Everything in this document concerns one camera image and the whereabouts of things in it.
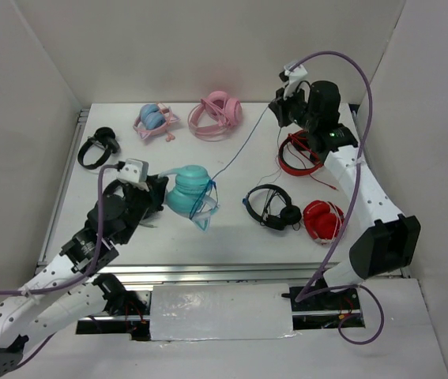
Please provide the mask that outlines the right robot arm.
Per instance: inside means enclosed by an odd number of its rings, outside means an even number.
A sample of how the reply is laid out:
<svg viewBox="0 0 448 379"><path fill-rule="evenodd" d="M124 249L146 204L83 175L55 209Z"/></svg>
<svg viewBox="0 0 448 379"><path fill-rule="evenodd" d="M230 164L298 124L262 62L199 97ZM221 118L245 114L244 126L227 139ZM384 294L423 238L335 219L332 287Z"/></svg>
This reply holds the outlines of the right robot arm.
<svg viewBox="0 0 448 379"><path fill-rule="evenodd" d="M332 268L321 265L296 297L302 302L314 291L317 304L327 310L342 300L347 287L408 267L421 229L420 221L405 216L371 172L360 141L339 121L340 101L333 82L316 81L308 92L287 84L269 104L279 126L295 124L303 129L309 148L349 199L346 216L356 216L363 231L343 261Z"/></svg>

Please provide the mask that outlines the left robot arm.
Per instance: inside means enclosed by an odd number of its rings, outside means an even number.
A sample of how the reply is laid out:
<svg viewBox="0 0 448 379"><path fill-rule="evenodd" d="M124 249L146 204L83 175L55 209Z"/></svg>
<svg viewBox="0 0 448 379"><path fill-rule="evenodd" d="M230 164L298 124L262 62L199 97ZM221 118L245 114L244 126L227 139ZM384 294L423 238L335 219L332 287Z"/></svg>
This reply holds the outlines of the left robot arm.
<svg viewBox="0 0 448 379"><path fill-rule="evenodd" d="M0 377L17 370L38 343L97 313L143 316L146 304L111 273L100 270L118 255L141 221L163 210L168 178L152 175L142 188L114 180L82 229L21 289L0 302Z"/></svg>

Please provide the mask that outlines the teal cat ear headphones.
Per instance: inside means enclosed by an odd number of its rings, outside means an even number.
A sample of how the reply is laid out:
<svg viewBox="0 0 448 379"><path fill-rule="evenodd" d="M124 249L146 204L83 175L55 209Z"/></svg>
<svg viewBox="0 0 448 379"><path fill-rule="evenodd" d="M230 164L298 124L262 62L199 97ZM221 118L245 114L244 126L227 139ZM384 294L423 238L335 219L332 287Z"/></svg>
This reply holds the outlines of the teal cat ear headphones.
<svg viewBox="0 0 448 379"><path fill-rule="evenodd" d="M186 165L161 172L158 178L173 176L175 184L165 195L165 204L177 215L188 219L198 230L209 229L212 216L219 210L216 178L223 174L247 146L268 108L265 107L247 138L231 160L213 176L201 165Z"/></svg>

